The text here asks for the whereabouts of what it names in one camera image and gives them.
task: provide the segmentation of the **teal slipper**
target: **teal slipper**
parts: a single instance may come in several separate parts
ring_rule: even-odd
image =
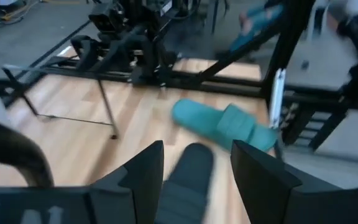
[[[262,151],[268,151],[276,141],[273,130],[258,124],[254,116],[232,104],[221,111],[182,99],[173,106],[172,118],[186,129],[213,140],[229,151],[233,139],[245,141]]]

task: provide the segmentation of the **gray floor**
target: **gray floor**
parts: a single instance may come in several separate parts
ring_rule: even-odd
[[[215,49],[228,47],[239,31],[238,13],[251,5],[232,2],[228,15],[224,19],[218,16]],[[4,63],[30,64],[84,23],[90,10],[91,5],[86,4],[36,5],[22,22],[0,28],[0,66]],[[89,26],[82,33],[94,36],[94,27]],[[307,71],[300,69],[304,60],[310,61]],[[315,38],[312,45],[299,43],[287,68],[287,82],[338,88],[348,79],[347,71],[356,61],[352,45],[327,30]],[[264,74],[269,57],[257,57],[257,63]],[[318,151],[358,158],[358,113],[351,113]],[[287,150],[285,159],[289,164],[340,187],[358,187],[358,163],[309,156],[296,149]]]

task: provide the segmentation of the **black metal frame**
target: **black metal frame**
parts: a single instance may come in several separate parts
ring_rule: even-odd
[[[207,21],[204,28],[206,49],[210,48],[209,46],[214,33],[218,1],[219,0],[211,0],[208,7]],[[285,16],[279,18],[267,30],[263,30],[260,35],[255,36],[255,38],[248,44],[245,44],[239,49],[233,51],[226,58],[217,61],[205,71],[202,71],[199,74],[194,74],[174,71],[172,70],[172,64],[168,66],[162,65],[154,72],[159,73],[161,77],[168,78],[163,81],[151,80],[150,82],[146,82],[144,84],[164,86],[167,88],[180,88],[185,90],[198,90],[212,93],[263,98],[269,105],[272,97],[272,86],[275,73],[277,70],[287,67],[298,39],[307,24],[309,18],[308,15],[310,14],[311,8],[314,4],[313,0],[295,2],[296,4],[287,3]],[[285,20],[289,18],[298,19],[292,19],[291,24],[288,24]],[[112,126],[114,133],[117,133],[117,128],[114,125],[111,109],[106,99],[101,80],[131,82],[130,73],[113,71],[108,73],[79,72],[75,69],[75,63],[77,63],[78,60],[61,57],[52,57],[40,67],[35,68],[38,63],[62,46],[64,42],[68,41],[88,23],[89,21],[79,27],[67,38],[63,39],[58,45],[32,63],[30,67],[18,67],[13,65],[5,65],[3,67],[6,75],[13,83],[15,83],[17,87],[13,94],[11,94],[7,100],[4,100],[7,106],[9,106],[18,97],[22,97],[30,106],[33,114],[40,116],[24,93],[42,77],[52,73],[69,77],[91,78],[97,80],[99,83],[99,88],[104,98],[104,104],[106,105],[106,111],[111,122],[110,125]],[[240,59],[247,52],[256,49],[258,46],[268,41],[269,38],[277,34],[280,34],[280,36],[264,80],[254,81],[215,76],[215,74],[224,69],[226,66]],[[14,76],[12,75],[11,70],[21,70],[22,72]],[[18,83],[17,78],[22,77],[27,72],[31,72],[30,82],[25,84]],[[215,83],[225,83],[230,85],[222,86],[215,85]],[[288,145],[296,143],[297,139],[304,139],[309,142],[302,146],[312,147],[316,150],[319,145],[322,144],[323,141],[333,132],[336,126],[338,126],[339,123],[346,117],[348,110],[358,110],[358,102],[348,100],[343,96],[343,92],[341,90],[325,90],[307,86],[285,85],[283,107],[287,109],[287,111],[283,111],[282,124],[280,126],[283,142]],[[330,113],[331,116],[328,119],[316,119],[313,117],[316,112]],[[307,127],[309,122],[321,123],[322,126],[320,128],[309,128]],[[315,132],[315,135],[313,137],[305,137],[302,136],[303,131],[312,131]],[[281,150],[278,147],[276,147],[275,150],[277,157],[282,159]]]

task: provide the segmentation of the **black handle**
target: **black handle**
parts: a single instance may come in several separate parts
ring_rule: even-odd
[[[49,163],[38,145],[1,124],[0,163],[15,167],[31,187],[53,187]]]

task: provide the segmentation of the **wooden floor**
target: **wooden floor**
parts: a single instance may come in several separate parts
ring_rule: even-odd
[[[212,62],[186,60],[178,70],[197,72]],[[222,74],[259,79],[253,65],[231,65]],[[185,146],[203,142],[214,152],[214,174],[205,223],[249,223],[232,176],[229,153],[177,126],[170,110],[181,98],[206,103],[219,109],[235,103],[267,122],[262,100],[231,95],[177,89],[134,88],[130,84],[104,82],[121,138],[111,140],[111,128],[102,124],[65,119],[47,121],[31,115],[22,100],[9,108],[14,127],[33,139],[43,150],[52,168],[56,185],[85,185],[116,169],[155,140],[165,147],[164,177],[174,168]],[[43,114],[108,122],[101,95],[94,80],[48,75],[27,96]],[[20,174],[0,165],[0,186],[25,186]]]

